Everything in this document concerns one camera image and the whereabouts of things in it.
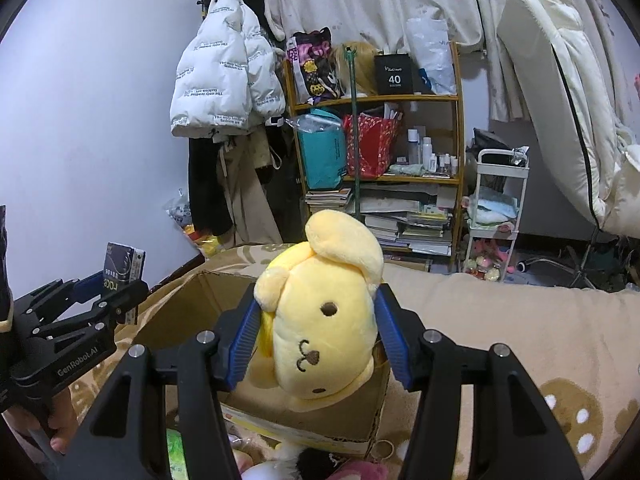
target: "white puffer jacket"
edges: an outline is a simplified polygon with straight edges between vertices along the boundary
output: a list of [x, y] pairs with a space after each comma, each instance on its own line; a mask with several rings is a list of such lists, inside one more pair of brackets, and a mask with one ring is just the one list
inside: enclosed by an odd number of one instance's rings
[[185, 49], [171, 102], [176, 137], [247, 134], [279, 116], [284, 93], [275, 75], [276, 55], [242, 0], [212, 0], [200, 30]]

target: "black box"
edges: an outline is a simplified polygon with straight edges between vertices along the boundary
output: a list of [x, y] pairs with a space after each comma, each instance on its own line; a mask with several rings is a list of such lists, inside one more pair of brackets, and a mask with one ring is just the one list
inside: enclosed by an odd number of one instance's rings
[[378, 94], [413, 94], [412, 64], [408, 54], [384, 54], [374, 58]]

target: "white rolling cart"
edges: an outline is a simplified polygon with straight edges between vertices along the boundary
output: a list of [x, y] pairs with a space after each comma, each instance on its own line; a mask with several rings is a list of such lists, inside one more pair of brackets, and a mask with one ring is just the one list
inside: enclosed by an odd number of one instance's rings
[[[523, 157], [525, 160], [524, 167], [519, 166], [507, 166], [501, 164], [489, 164], [487, 162], [483, 162], [482, 158], [485, 155], [507, 155], [507, 156], [518, 156]], [[468, 228], [469, 228], [469, 243], [466, 248], [466, 257], [464, 262], [462, 263], [463, 272], [466, 271], [466, 263], [469, 260], [471, 255], [471, 249], [473, 247], [473, 240], [475, 238], [493, 238], [495, 240], [508, 240], [511, 242], [509, 247], [509, 253], [507, 260], [501, 265], [500, 269], [500, 280], [504, 280], [504, 276], [507, 272], [507, 267], [509, 266], [509, 262], [511, 261], [511, 255], [513, 253], [513, 247], [516, 243], [516, 239], [518, 238], [518, 231], [520, 229], [520, 218], [522, 216], [522, 207], [524, 204], [524, 193], [527, 190], [527, 179], [529, 178], [529, 157], [526, 154], [523, 154], [520, 151], [516, 150], [482, 150], [478, 155], [478, 163], [477, 163], [478, 177], [476, 178], [476, 191], [474, 192], [474, 199], [476, 205], [478, 204], [479, 193], [480, 193], [480, 183], [483, 175], [493, 175], [493, 176], [503, 176], [507, 178], [518, 178], [522, 180], [522, 192], [520, 193], [520, 199], [518, 200], [518, 217], [515, 222], [515, 229], [511, 232], [502, 232], [497, 228], [486, 228], [476, 224], [475, 219], [469, 217], [468, 220]]]

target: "human hand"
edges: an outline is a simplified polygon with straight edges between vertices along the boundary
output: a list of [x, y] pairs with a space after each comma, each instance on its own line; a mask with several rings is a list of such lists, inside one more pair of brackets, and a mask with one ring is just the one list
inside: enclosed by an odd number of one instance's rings
[[[35, 416], [21, 406], [9, 408], [4, 412], [4, 418], [9, 426], [23, 435], [40, 429], [40, 423]], [[53, 398], [53, 410], [48, 422], [49, 427], [56, 430], [56, 434], [51, 439], [52, 449], [58, 453], [65, 453], [78, 429], [78, 418], [71, 403], [71, 391], [68, 388]]]

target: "red gift bag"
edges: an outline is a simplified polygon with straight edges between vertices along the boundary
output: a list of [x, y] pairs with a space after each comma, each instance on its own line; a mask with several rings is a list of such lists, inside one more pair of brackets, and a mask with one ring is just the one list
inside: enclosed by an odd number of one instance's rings
[[[347, 168], [349, 175], [355, 176], [350, 115], [345, 116], [343, 128], [347, 136]], [[358, 116], [360, 176], [373, 178], [385, 173], [391, 164], [391, 142], [396, 138], [399, 129], [398, 119], [383, 119], [366, 114]]]

